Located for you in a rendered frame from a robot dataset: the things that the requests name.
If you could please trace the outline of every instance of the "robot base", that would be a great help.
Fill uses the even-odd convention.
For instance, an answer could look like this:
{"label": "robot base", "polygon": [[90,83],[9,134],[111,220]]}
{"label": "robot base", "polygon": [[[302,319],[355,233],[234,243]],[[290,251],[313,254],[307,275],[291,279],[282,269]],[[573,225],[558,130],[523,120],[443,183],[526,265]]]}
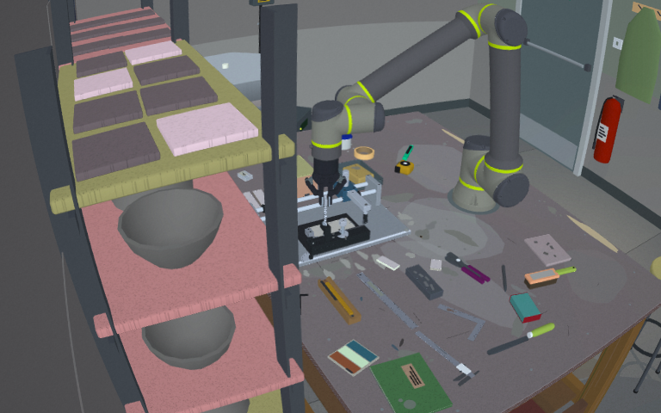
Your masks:
{"label": "robot base", "polygon": [[453,207],[466,213],[484,215],[498,209],[498,204],[485,191],[473,191],[459,182],[449,191],[447,199]]}
{"label": "robot base", "polygon": [[[349,234],[346,238],[339,237],[340,232],[331,233],[330,230],[330,227],[332,226],[331,222],[338,221],[341,218],[346,218],[350,223],[350,225],[346,227],[346,231]],[[321,219],[308,224],[298,225],[298,239],[310,254],[310,259],[312,259],[313,256],[317,254],[338,250],[355,243],[368,241],[371,238],[371,231],[366,226],[359,226],[347,213],[342,213],[341,215],[336,215],[335,217],[329,217],[329,229],[325,235],[312,238],[306,235],[306,228],[313,228],[316,225],[321,225],[322,228],[322,224],[323,220]]]}

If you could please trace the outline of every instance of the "teal box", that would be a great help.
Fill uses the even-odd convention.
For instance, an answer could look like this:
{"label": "teal box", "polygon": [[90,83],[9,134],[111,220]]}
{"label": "teal box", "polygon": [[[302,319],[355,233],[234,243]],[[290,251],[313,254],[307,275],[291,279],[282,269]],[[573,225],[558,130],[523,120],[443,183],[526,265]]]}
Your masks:
{"label": "teal box", "polygon": [[530,323],[541,318],[541,312],[535,306],[533,299],[528,293],[516,294],[510,296],[510,305],[516,310],[518,318],[523,323]]}

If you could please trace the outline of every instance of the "metal ruler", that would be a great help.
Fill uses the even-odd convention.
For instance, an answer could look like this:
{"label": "metal ruler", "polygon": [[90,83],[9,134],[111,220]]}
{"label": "metal ruler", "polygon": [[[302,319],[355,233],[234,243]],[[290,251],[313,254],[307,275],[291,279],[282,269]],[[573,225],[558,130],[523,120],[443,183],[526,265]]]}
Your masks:
{"label": "metal ruler", "polygon": [[440,305],[437,306],[437,308],[439,308],[440,310],[451,312],[455,316],[460,316],[460,317],[464,318],[465,320],[470,320],[473,323],[477,323],[478,325],[475,326],[475,328],[473,329],[473,332],[470,333],[470,336],[467,338],[467,340],[470,340],[471,342],[475,341],[475,337],[478,336],[478,333],[483,328],[483,324],[485,324],[485,320],[483,320],[483,319],[473,317],[470,314],[467,314],[467,313],[462,312],[462,311],[455,310],[453,308],[449,308],[445,305],[440,304]]}
{"label": "metal ruler", "polygon": [[425,336],[424,333],[422,333],[422,331],[417,331],[417,337],[421,338],[423,342],[426,342],[437,353],[439,353],[442,357],[447,359],[450,363],[452,363],[455,366],[455,368],[460,370],[467,377],[470,377],[470,378],[475,377],[475,373],[473,373],[472,370],[467,368],[467,366],[460,363],[459,361],[455,360],[453,356],[447,354],[443,349],[440,348],[440,346],[436,345],[435,342],[433,342],[429,339],[429,337]]}
{"label": "metal ruler", "polygon": [[401,321],[403,321],[407,327],[410,329],[415,329],[417,327],[417,324],[411,321],[411,318],[401,311],[401,309],[398,308],[398,306],[394,304],[394,302],[389,299],[386,294],[384,294],[384,292],[381,291],[380,288],[378,288],[364,273],[359,273],[358,278],[362,283],[366,284],[366,287],[370,288],[371,291],[373,291],[374,294],[376,294],[376,296],[397,315],[397,317],[401,318]]}

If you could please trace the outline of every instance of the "green mat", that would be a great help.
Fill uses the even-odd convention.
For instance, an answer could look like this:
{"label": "green mat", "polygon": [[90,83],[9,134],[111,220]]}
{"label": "green mat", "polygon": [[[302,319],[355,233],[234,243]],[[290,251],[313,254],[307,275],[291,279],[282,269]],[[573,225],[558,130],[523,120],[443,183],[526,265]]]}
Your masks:
{"label": "green mat", "polygon": [[617,89],[650,103],[658,80],[660,43],[658,18],[654,10],[645,7],[627,25],[617,67]]}
{"label": "green mat", "polygon": [[452,401],[419,353],[371,366],[371,373],[394,413],[433,413],[452,407]]}

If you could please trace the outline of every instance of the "fire extinguisher label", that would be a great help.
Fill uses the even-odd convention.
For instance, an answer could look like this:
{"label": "fire extinguisher label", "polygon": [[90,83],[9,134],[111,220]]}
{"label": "fire extinguisher label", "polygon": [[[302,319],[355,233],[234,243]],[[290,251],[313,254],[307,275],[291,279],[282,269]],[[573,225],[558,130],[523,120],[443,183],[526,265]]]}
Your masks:
{"label": "fire extinguisher label", "polygon": [[609,134],[609,126],[599,123],[599,127],[596,129],[596,138],[602,142],[607,142],[607,135]]}

